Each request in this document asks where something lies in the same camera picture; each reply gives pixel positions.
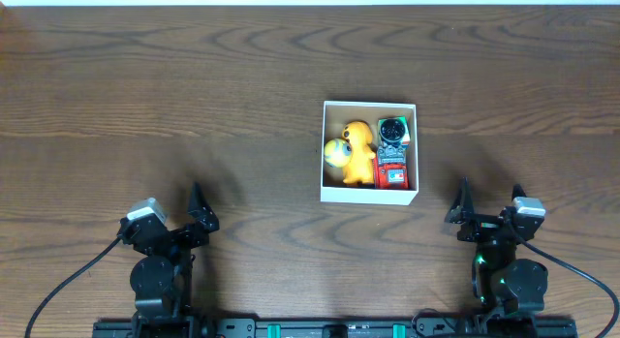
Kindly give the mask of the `multicoloured puzzle cube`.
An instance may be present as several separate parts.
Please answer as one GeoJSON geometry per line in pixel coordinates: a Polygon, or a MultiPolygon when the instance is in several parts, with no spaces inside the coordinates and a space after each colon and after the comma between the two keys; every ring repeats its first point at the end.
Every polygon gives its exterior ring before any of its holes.
{"type": "MultiPolygon", "coordinates": [[[[402,142],[400,144],[398,144],[398,145],[389,144],[389,143],[387,143],[387,144],[392,145],[392,146],[404,146],[404,147],[407,147],[409,145],[409,143],[410,143],[410,140],[411,140],[411,136],[410,136],[410,132],[409,132],[408,124],[407,124],[407,119],[404,116],[391,117],[391,118],[398,118],[398,119],[400,119],[402,121],[402,123],[406,127],[406,134],[405,134],[405,137],[402,139],[402,142]]],[[[382,119],[379,120],[379,122],[378,122],[378,133],[379,133],[379,125],[381,124],[381,121],[383,119],[387,119],[387,118],[382,118],[382,119]]]]}

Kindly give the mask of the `black round wheel toy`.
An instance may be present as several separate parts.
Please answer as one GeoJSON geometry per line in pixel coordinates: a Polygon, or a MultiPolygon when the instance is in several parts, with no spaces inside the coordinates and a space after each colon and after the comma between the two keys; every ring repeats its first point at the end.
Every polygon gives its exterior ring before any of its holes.
{"type": "Polygon", "coordinates": [[[406,127],[398,118],[383,119],[379,125],[382,142],[398,145],[405,137],[406,127]]]}

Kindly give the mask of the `orange dinosaur toy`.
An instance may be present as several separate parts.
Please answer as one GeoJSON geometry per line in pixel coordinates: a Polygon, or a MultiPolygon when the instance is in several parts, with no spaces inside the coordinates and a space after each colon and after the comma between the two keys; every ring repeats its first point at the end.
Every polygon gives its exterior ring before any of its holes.
{"type": "Polygon", "coordinates": [[[351,122],[343,129],[342,139],[352,150],[350,162],[343,167],[343,182],[346,185],[373,184],[376,153],[371,148],[373,134],[370,127],[362,121],[351,122]]]}

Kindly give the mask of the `yellow one-eyed ball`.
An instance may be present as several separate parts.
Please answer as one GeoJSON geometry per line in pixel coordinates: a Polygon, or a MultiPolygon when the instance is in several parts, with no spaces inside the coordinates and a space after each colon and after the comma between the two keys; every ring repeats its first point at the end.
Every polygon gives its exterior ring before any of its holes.
{"type": "Polygon", "coordinates": [[[324,160],[334,168],[343,168],[352,160],[351,145],[341,138],[330,140],[324,147],[324,160]]]}

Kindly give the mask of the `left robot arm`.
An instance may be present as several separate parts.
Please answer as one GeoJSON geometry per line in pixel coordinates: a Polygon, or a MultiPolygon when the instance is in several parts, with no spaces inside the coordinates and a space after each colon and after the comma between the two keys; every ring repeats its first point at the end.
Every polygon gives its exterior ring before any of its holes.
{"type": "Polygon", "coordinates": [[[187,213],[193,221],[170,230],[161,204],[148,198],[120,220],[117,236],[144,255],[131,272],[130,285],[138,314],[146,319],[177,318],[191,309],[192,250],[207,245],[219,229],[199,183],[193,184],[187,213]]]}

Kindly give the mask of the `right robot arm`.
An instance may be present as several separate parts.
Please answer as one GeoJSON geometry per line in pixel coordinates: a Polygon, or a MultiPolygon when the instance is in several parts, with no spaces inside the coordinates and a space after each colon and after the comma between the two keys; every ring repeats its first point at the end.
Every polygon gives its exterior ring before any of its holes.
{"type": "Polygon", "coordinates": [[[548,270],[537,261],[519,259],[516,248],[534,238],[545,214],[542,202],[527,197],[518,184],[512,188],[511,205],[497,215],[480,214],[474,208],[468,180],[461,180],[445,221],[460,227],[458,240],[476,244],[472,284],[484,308],[499,309],[503,316],[544,308],[548,270]]]}

